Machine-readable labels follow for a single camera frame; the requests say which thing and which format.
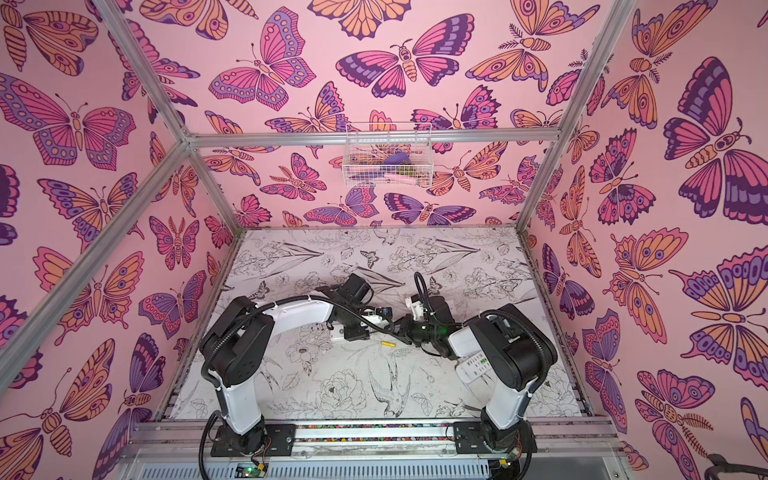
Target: purple butterfly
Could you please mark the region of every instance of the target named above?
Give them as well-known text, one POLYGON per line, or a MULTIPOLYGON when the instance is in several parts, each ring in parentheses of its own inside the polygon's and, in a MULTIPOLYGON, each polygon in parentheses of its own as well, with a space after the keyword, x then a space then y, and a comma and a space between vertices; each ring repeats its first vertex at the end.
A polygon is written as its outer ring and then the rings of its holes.
POLYGON ((312 194, 317 193, 318 190, 325 190, 326 185, 317 180, 320 176, 317 170, 310 168, 306 164, 306 160, 299 154, 292 154, 290 157, 290 166, 293 170, 293 174, 290 171, 280 165, 278 168, 283 171, 285 177, 274 177, 270 175, 270 178, 276 182, 289 182, 287 184, 272 184, 261 187, 261 191, 268 195, 282 195, 285 198, 294 199, 301 197, 302 200, 313 201, 315 196, 312 194))
POLYGON ((165 357, 158 357, 159 353, 160 350, 149 333, 142 333, 136 341, 131 357, 131 369, 129 371, 131 395, 125 396, 124 393, 124 400, 120 405, 120 409, 123 408, 123 405, 128 408, 114 423, 112 430, 109 431, 104 444, 101 446, 94 467, 93 480, 102 480, 107 477, 121 460, 121 453, 128 444, 136 424, 148 422, 152 418, 152 410, 141 406, 152 399, 147 392, 155 390, 163 384, 165 357))
POLYGON ((304 218, 320 223, 335 223, 341 227, 351 227, 357 225, 355 217, 369 218, 379 214, 373 206, 375 199, 373 184, 360 184, 349 191, 343 204, 336 204, 338 207, 320 207, 310 210, 304 214, 304 218))
POLYGON ((176 296, 155 293, 139 303, 139 315, 146 316, 152 325, 163 325, 165 337, 170 339, 181 328, 181 318, 189 323, 197 318, 197 301, 203 296, 205 270, 195 273, 187 287, 176 296))
POLYGON ((560 267, 558 258, 546 243, 541 249, 541 261, 544 264, 544 281, 549 294, 560 295, 560 311, 573 320, 574 314, 587 315, 594 310, 594 300, 589 292, 573 280, 566 280, 568 274, 560 267))
POLYGON ((459 205, 448 205, 447 207, 437 207, 437 204, 422 204, 415 198, 403 194, 385 194, 384 203, 393 212, 392 218, 402 220, 406 225, 410 225, 417 219, 420 222, 427 221, 427 225, 433 227, 440 225, 447 227, 451 222, 460 222, 470 218, 477 210, 469 207, 460 207, 459 205))
POLYGON ((192 257, 190 253, 194 252, 195 236, 200 231, 200 221, 195 220, 190 223, 187 229, 184 224, 187 221, 182 217, 181 225, 176 228, 173 217, 168 217, 168 227, 156 217, 149 217, 149 227, 152 233, 157 237, 157 252, 165 255, 165 266, 173 270, 175 265, 184 264, 184 268, 189 268, 192 257))
POLYGON ((624 407, 621 391, 611 375, 615 365, 609 363, 619 350, 619 315, 608 309, 604 317, 598 318, 594 329, 583 329, 581 335, 584 349, 593 357, 584 364, 587 383, 600 393, 603 408, 614 420, 616 430, 627 433, 627 409, 624 407))

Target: white remote control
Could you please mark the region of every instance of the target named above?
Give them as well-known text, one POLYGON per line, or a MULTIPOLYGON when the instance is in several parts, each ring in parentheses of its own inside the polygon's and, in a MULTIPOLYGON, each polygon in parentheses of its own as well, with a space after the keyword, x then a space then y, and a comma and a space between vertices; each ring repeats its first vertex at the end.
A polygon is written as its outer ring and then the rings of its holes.
POLYGON ((474 382, 491 369, 491 363, 481 351, 456 366, 456 375, 466 384, 474 382))

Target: white wire basket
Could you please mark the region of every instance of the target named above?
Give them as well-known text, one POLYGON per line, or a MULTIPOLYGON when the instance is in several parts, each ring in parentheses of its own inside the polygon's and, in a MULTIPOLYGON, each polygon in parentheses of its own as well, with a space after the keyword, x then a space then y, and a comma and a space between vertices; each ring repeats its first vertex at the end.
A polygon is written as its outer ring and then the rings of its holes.
POLYGON ((347 124, 341 165, 344 184, 347 187, 371 183, 430 188, 435 170, 432 125, 415 122, 392 122, 387 125, 392 130, 374 130, 373 133, 371 130, 381 124, 347 124), (351 131, 350 125, 361 131, 351 131))

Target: butterfly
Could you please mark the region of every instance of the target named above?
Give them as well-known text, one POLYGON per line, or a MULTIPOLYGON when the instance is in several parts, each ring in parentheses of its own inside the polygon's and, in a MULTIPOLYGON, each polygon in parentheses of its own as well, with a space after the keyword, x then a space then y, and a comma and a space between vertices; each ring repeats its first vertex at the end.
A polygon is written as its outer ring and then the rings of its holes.
POLYGON ((339 60, 336 70, 347 80, 364 88, 378 78, 371 89, 376 98, 390 94, 405 96, 406 77, 416 81, 417 69, 422 72, 427 84, 436 87, 443 77, 458 71, 458 62, 433 55, 459 56, 464 53, 475 29, 474 22, 475 17, 467 13, 446 18, 419 37, 410 50, 406 43, 411 39, 390 47, 398 48, 397 55, 380 50, 358 51, 339 60))
POLYGON ((41 178, 38 185, 58 209, 59 215, 68 220, 73 219, 72 225, 81 240, 80 252, 83 253, 125 202, 136 193, 138 176, 134 172, 124 175, 115 183, 106 198, 103 198, 104 189, 99 197, 98 192, 91 188, 98 199, 74 185, 59 180, 41 178))
POLYGON ((341 18, 341 30, 363 40, 374 38, 381 22, 402 20, 411 0, 312 0, 307 8, 319 17, 341 18))
POLYGON ((677 110, 699 125, 684 118, 671 118, 664 125, 667 151, 664 158, 673 160, 692 154, 685 168, 705 165, 680 186, 678 194, 694 202, 699 217, 714 215, 720 204, 725 176, 723 215, 731 220, 768 224, 768 162, 748 151, 731 148, 741 137, 752 139, 739 130, 723 135, 728 127, 733 104, 733 88, 725 65, 709 57, 688 81, 677 110), (721 163, 720 152, 728 150, 721 163))
MULTIPOLYGON (((165 93, 168 95, 170 101, 174 102, 175 104, 183 104, 196 107, 197 102, 195 100, 189 98, 175 88, 168 86, 174 84, 174 81, 168 77, 198 78, 200 77, 200 74, 191 68, 180 65, 178 62, 169 60, 167 58, 160 58, 160 53, 157 51, 154 45, 152 45, 152 42, 149 41, 149 38, 147 38, 147 36, 144 34, 144 31, 141 30, 141 26, 132 20, 126 20, 126 22, 128 23, 128 27, 131 30, 134 38, 136 38, 136 41, 138 41, 139 45, 141 46, 141 50, 144 53, 144 56, 147 57, 147 60, 149 60, 150 64, 152 65, 152 70, 157 75, 157 79, 163 85, 163 90, 165 90, 165 93)), ((120 61, 123 62, 123 67, 126 70, 123 75, 123 100, 131 100, 139 90, 141 90, 142 97, 146 96, 147 92, 144 90, 144 86, 141 84, 141 79, 138 77, 138 75, 136 75, 133 65, 131 65, 118 43, 114 40, 114 37, 112 37, 111 33, 109 34, 109 38, 112 40, 112 45, 117 51, 118 56, 120 57, 120 61)), ((150 123, 153 124, 155 118, 157 118, 157 107, 151 98, 147 98, 147 114, 149 115, 150 123)))
MULTIPOLYGON (((10 218, 16 213, 18 205, 18 177, 16 171, 8 165, 0 164, 0 218, 10 218)), ((18 238, 16 229, 0 222, 0 247, 10 245, 18 238)))
MULTIPOLYGON (((430 110, 417 109, 411 115, 411 121, 418 123, 415 128, 419 130, 458 130, 459 128, 496 128, 496 111, 502 104, 498 103, 491 96, 493 90, 484 85, 480 85, 467 97, 462 108, 461 117, 458 115, 458 104, 456 104, 456 115, 451 115, 443 108, 442 110, 451 119, 443 117, 441 114, 430 110)), ((445 142, 442 144, 432 144, 432 149, 444 154, 453 148, 453 143, 445 142)))
POLYGON ((378 215, 379 211, 373 206, 376 194, 373 193, 373 184, 360 184, 354 187, 346 195, 344 203, 339 198, 338 204, 333 207, 320 207, 304 214, 304 218, 320 223, 335 223, 340 227, 357 225, 356 217, 370 218, 378 215))
POLYGON ((214 243, 214 247, 221 248, 225 243, 227 245, 232 243, 232 240, 234 239, 232 230, 230 230, 221 218, 209 215, 208 217, 205 217, 205 226, 210 230, 210 239, 214 243))
POLYGON ((725 364, 733 358, 734 372, 744 380, 768 389, 768 372, 763 368, 768 361, 768 345, 744 325, 751 323, 748 317, 763 315, 766 309, 748 316, 741 313, 752 306, 768 286, 766 272, 768 246, 723 260, 717 266, 720 277, 711 270, 691 275, 670 270, 683 281, 683 293, 702 305, 718 310, 717 313, 693 312, 691 315, 725 321, 694 332, 690 336, 693 347, 690 352, 681 355, 683 358, 702 355, 707 360, 725 364))
POLYGON ((632 155, 636 136, 637 130, 625 128, 621 136, 610 138, 605 153, 600 154, 589 169, 589 179, 593 184, 608 182, 600 189, 601 194, 608 194, 598 207, 598 220, 602 223, 612 225, 621 218, 631 225, 641 213, 648 212, 656 200, 645 187, 621 183, 637 176, 622 176, 622 172, 626 173, 634 164, 627 165, 627 160, 632 155))
POLYGON ((480 198, 490 198, 491 202, 500 200, 503 204, 519 205, 525 200, 525 193, 531 189, 538 171, 536 155, 524 157, 518 165, 518 179, 509 178, 510 185, 486 188, 480 192, 480 198))
POLYGON ((27 61, 27 41, 22 26, 43 58, 60 72, 72 77, 83 72, 85 62, 77 54, 85 51, 98 36, 94 21, 73 12, 35 12, 24 15, 15 8, 24 0, 3 5, 5 47, 19 71, 27 61))
POLYGON ((638 8, 632 19, 632 42, 635 48, 647 58, 634 58, 629 67, 637 75, 620 80, 611 87, 601 103, 601 107, 615 99, 619 108, 629 106, 629 118, 643 127, 656 128, 657 107, 654 90, 645 72, 654 83, 659 83, 658 65, 664 63, 672 52, 664 53, 677 43, 699 22, 709 15, 717 5, 717 0, 691 0, 678 5, 664 20, 663 15, 656 15, 647 24, 640 23, 638 8))
POLYGON ((182 217, 177 230, 173 217, 168 217, 168 227, 156 217, 151 215, 149 217, 149 227, 157 237, 157 252, 165 255, 165 266, 169 270, 173 270, 174 266, 181 263, 184 264, 184 268, 188 268, 192 261, 190 254, 194 252, 195 236, 200 231, 200 221, 195 220, 185 230, 186 222, 182 217))
POLYGON ((598 317, 594 329, 583 329, 581 336, 584 349, 592 355, 592 360, 584 364, 587 383, 600 393, 603 408, 614 420, 616 430, 627 433, 627 409, 624 407, 619 386, 611 375, 615 365, 610 364, 619 350, 621 340, 619 315, 608 309, 605 316, 598 317))
MULTIPOLYGON (((571 14, 568 7, 562 2, 555 2, 551 6, 549 0, 527 2, 526 0, 511 0, 512 9, 520 23, 520 26, 528 35, 549 36, 559 35, 582 26, 587 20, 600 10, 600 5, 593 5, 584 10, 581 15, 571 14)), ((502 43, 500 49, 514 48, 518 45, 523 48, 507 51, 488 60, 481 61, 466 72, 468 78, 477 78, 485 81, 500 81, 512 76, 512 80, 538 80, 538 90, 547 89, 549 73, 544 62, 538 57, 526 51, 545 51, 551 48, 551 44, 542 38, 523 38, 523 32, 514 24, 509 24, 509 31, 515 40, 502 43)))
MULTIPOLYGON (((544 116, 544 120, 541 120, 530 111, 523 110, 522 108, 514 109, 512 113, 510 113, 509 118, 512 120, 512 125, 514 125, 516 128, 555 128, 560 124, 560 120, 563 118, 562 110, 556 111, 549 117, 543 111, 539 111, 537 113, 542 114, 544 116)), ((527 143, 527 140, 519 141, 518 145, 525 145, 527 143)))
POLYGON ((677 462, 680 473, 687 480, 700 480, 696 463, 686 445, 686 439, 696 453, 707 457, 707 452, 688 427, 713 430, 712 425, 701 415, 686 413, 681 415, 676 409, 693 409, 712 398, 715 386, 700 376, 682 379, 667 370, 659 370, 655 379, 650 372, 638 372, 637 379, 648 390, 643 390, 647 402, 635 399, 634 405, 646 422, 653 422, 651 431, 661 447, 669 452, 677 462), (674 425, 683 429, 685 439, 674 425))
MULTIPOLYGON (((246 0, 227 0, 227 3, 237 8, 237 11, 259 19, 253 7, 246 0)), ((181 25, 190 27, 200 20, 195 32, 208 40, 221 40, 227 34, 229 22, 227 13, 221 5, 220 0, 208 0, 208 9, 205 16, 200 18, 203 13, 206 0, 193 0, 189 2, 174 2, 173 0, 144 0, 139 7, 139 12, 145 18, 155 22, 181 25)))
POLYGON ((464 190, 469 192, 470 184, 467 177, 488 180, 498 175, 498 172, 502 170, 502 166, 497 165, 497 163, 501 160, 506 148, 507 142, 505 141, 489 144, 480 150, 463 169, 460 168, 464 160, 462 155, 462 158, 458 161, 458 166, 453 167, 453 172, 435 172, 432 174, 432 187, 427 189, 427 193, 435 196, 447 194, 453 187, 454 178, 464 190))
POLYGON ((459 205, 437 207, 436 204, 422 204, 415 198, 403 194, 385 194, 384 203, 393 212, 392 218, 402 220, 406 225, 415 221, 427 220, 427 225, 447 227, 451 222, 461 222, 470 218, 477 210, 459 205))
POLYGON ((208 90, 216 98, 233 98, 241 104, 255 98, 278 111, 288 102, 288 92, 281 85, 287 82, 301 88, 315 79, 309 65, 299 56, 303 48, 299 16, 288 8, 280 7, 264 22, 261 30, 263 62, 253 53, 254 67, 223 71, 210 83, 208 90))
POLYGON ((155 293, 144 298, 139 303, 139 315, 146 316, 151 325, 162 324, 165 338, 170 339, 181 328, 182 318, 187 323, 197 318, 197 303, 203 296, 205 278, 205 271, 200 270, 192 274, 187 286, 176 292, 176 296, 155 293))
POLYGON ((568 149, 566 152, 571 152, 571 163, 576 165, 581 160, 581 154, 587 150, 594 148, 600 141, 600 134, 594 130, 585 130, 589 125, 581 125, 581 119, 579 120, 576 128, 571 133, 571 138, 568 139, 568 149))
MULTIPOLYGON (((576 170, 571 187, 567 192, 563 193, 560 199, 560 211, 563 217, 571 221, 560 229, 560 235, 573 233, 568 241, 568 249, 566 250, 568 262, 573 266, 581 265, 590 275, 600 278, 603 270, 600 268, 598 256, 582 231, 587 230, 584 227, 584 222, 578 217, 579 210, 581 210, 581 200, 584 198, 585 181, 584 165, 581 165, 576 170)), ((584 207, 584 215, 587 214, 588 208, 589 198, 587 198, 587 205, 584 207)), ((589 232, 589 234, 592 235, 592 241, 596 241, 594 234, 592 232, 589 232)))
MULTIPOLYGON (((40 419, 42 424, 40 427, 0 437, 0 445, 2 445, 0 464, 6 467, 6 470, 3 471, 3 478, 29 480, 35 474, 45 438, 40 433, 41 429, 45 434, 50 435, 49 442, 59 455, 72 457, 72 435, 69 428, 64 424, 64 420, 86 422, 107 408, 112 397, 112 384, 107 383, 107 379, 113 358, 114 340, 107 339, 96 347, 96 350, 85 361, 66 396, 62 399, 57 412, 54 410, 54 405, 57 399, 58 384, 54 388, 53 403, 40 415, 33 417, 26 413, 19 414, 32 419, 40 419)), ((67 369, 61 379, 63 380, 71 371, 72 368, 67 369)))
POLYGON ((293 174, 290 173, 286 167, 282 165, 278 166, 283 171, 285 177, 274 177, 270 175, 270 178, 276 182, 289 182, 288 184, 272 184, 265 187, 261 187, 261 191, 268 195, 282 195, 285 198, 294 199, 301 197, 302 200, 313 201, 315 196, 312 195, 318 190, 325 190, 326 185, 317 180, 320 176, 317 170, 310 168, 306 164, 306 160, 299 154, 292 154, 290 157, 290 166, 293 170, 293 174))
POLYGON ((589 292, 573 280, 566 280, 568 274, 560 266, 552 248, 546 243, 541 248, 541 261, 544 264, 544 281, 549 294, 560 295, 560 311, 573 320, 574 314, 582 316, 594 310, 594 300, 589 292))
MULTIPOLYGON (((67 257, 47 247, 39 247, 38 255, 32 261, 38 267, 35 275, 40 280, 40 287, 46 292, 50 292, 72 267, 72 262, 67 257)), ((131 294, 136 289, 143 264, 144 257, 141 252, 132 253, 120 262, 104 281, 109 268, 105 265, 101 280, 88 283, 58 321, 58 324, 64 327, 64 332, 54 344, 61 345, 67 333, 90 325, 91 320, 97 316, 105 323, 122 323, 123 328, 127 329, 128 324, 123 317, 131 306, 131 294)))
POLYGON ((77 111, 67 114, 37 88, 2 73, 0 92, 5 120, 34 131, 32 138, 46 165, 72 165, 84 148, 94 167, 117 170, 117 147, 127 144, 136 129, 131 114, 119 108, 95 108, 82 118, 77 111))
POLYGON ((614 273, 611 286, 603 290, 603 294, 613 293, 619 306, 626 305, 634 322, 654 342, 667 343, 667 332, 659 309, 642 284, 647 285, 649 276, 656 276, 646 272, 663 265, 683 248, 688 234, 679 228, 662 228, 642 235, 639 240, 630 235, 620 242, 613 234, 611 239, 616 243, 614 252, 619 271, 614 273))
POLYGON ((243 228, 254 228, 272 218, 272 214, 266 208, 260 207, 259 199, 251 194, 240 200, 240 208, 235 207, 235 218, 243 228))
MULTIPOLYGON (((315 101, 315 115, 305 115, 306 118, 273 118, 264 122, 266 126, 277 130, 280 133, 293 133, 293 132, 329 132, 329 131, 358 131, 357 128, 349 124, 349 119, 344 112, 344 103, 341 101, 341 97, 336 92, 336 87, 333 86, 333 82, 329 81, 323 88, 320 89, 320 93, 317 95, 315 101)), ((323 148, 322 145, 309 146, 312 150, 312 155, 317 158, 317 151, 323 148)))
POLYGON ((141 422, 148 422, 152 418, 152 410, 142 407, 152 397, 149 393, 163 384, 163 368, 165 357, 158 356, 160 350, 149 333, 142 333, 136 341, 134 352, 131 355, 130 374, 131 394, 123 393, 123 403, 127 408, 114 423, 112 430, 107 434, 101 451, 96 458, 93 480, 106 478, 109 472, 117 466, 122 458, 121 453, 128 445, 128 439, 135 430, 135 426, 141 422))

